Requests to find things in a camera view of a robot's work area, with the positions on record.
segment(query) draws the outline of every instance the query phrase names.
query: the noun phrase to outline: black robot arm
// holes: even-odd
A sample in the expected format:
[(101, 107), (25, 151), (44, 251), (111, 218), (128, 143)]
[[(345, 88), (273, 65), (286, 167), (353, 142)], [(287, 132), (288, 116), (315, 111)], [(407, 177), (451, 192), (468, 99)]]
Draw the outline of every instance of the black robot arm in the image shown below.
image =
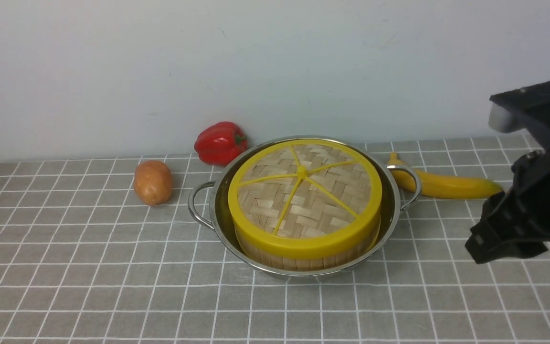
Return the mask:
[(513, 185), (483, 203), (465, 244), (478, 264), (504, 257), (531, 258), (550, 242), (550, 81), (491, 96), (489, 125), (500, 132), (526, 128), (544, 150), (520, 157)]

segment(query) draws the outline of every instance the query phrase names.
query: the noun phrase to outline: red bell pepper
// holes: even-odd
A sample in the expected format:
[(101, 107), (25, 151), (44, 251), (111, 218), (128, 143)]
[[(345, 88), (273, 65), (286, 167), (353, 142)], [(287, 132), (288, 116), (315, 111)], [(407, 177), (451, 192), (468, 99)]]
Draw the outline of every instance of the red bell pepper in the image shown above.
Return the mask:
[(247, 150), (247, 136), (233, 122), (220, 122), (199, 134), (194, 150), (204, 163), (226, 166)]

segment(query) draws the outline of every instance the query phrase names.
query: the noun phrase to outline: bell pepper stem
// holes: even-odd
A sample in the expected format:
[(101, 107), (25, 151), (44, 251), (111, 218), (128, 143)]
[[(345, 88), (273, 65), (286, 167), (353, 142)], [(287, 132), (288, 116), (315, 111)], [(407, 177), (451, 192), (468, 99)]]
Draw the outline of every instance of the bell pepper stem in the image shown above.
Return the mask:
[(245, 139), (247, 139), (247, 136), (246, 135), (239, 135), (239, 134), (235, 134), (235, 144), (241, 144), (242, 141), (244, 141)]

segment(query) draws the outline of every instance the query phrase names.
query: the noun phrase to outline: screw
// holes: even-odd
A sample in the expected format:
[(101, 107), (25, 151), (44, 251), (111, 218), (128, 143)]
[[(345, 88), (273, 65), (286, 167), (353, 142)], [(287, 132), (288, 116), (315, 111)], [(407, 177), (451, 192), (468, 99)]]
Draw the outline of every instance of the screw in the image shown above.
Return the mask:
[(532, 152), (529, 152), (526, 154), (526, 158), (528, 160), (532, 160), (534, 158), (537, 158), (538, 156), (540, 156), (542, 154), (542, 151), (540, 150), (533, 150)]

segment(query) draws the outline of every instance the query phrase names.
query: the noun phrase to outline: pot handle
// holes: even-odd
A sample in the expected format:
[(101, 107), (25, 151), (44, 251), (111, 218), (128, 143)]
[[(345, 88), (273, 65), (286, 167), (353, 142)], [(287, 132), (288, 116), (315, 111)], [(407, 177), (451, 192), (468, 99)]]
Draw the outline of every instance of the pot handle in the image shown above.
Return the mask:
[(202, 217), (199, 214), (199, 212), (197, 211), (196, 205), (194, 205), (194, 198), (196, 198), (199, 191), (203, 189), (207, 189), (208, 187), (213, 187), (214, 185), (216, 185), (216, 181), (208, 181), (208, 182), (202, 183), (201, 185), (192, 189), (192, 191), (190, 191), (190, 196), (188, 196), (188, 210), (190, 210), (190, 215), (192, 216), (192, 218), (194, 218), (196, 222), (199, 222), (199, 224), (207, 228), (211, 228), (212, 230), (215, 230), (212, 222)]
[(413, 194), (413, 196), (411, 196), (411, 199), (408, 202), (400, 206), (400, 211), (403, 211), (404, 209), (408, 208), (409, 205), (417, 201), (417, 198), (419, 198), (419, 196), (422, 194), (422, 189), (423, 189), (422, 180), (421, 178), (419, 178), (419, 175), (415, 171), (413, 171), (412, 168), (408, 166), (388, 165), (388, 170), (398, 170), (402, 172), (407, 172), (415, 180), (415, 193)]

